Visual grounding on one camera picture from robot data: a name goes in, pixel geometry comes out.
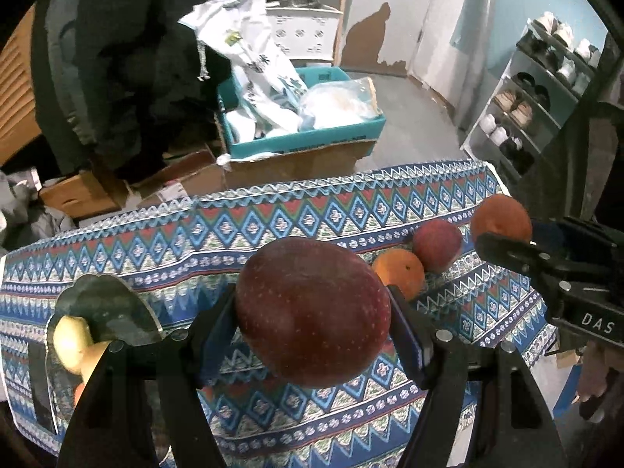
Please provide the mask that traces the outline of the person's right hand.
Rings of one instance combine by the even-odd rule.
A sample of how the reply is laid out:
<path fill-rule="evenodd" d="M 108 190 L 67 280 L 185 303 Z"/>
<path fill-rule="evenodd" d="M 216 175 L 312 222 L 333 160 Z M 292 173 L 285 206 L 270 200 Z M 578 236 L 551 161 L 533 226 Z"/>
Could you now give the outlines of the person's right hand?
<path fill-rule="evenodd" d="M 582 357 L 581 375 L 576 386 L 580 416 L 589 420 L 599 410 L 611 386 L 609 374 L 623 373 L 623 350 L 588 341 Z"/>

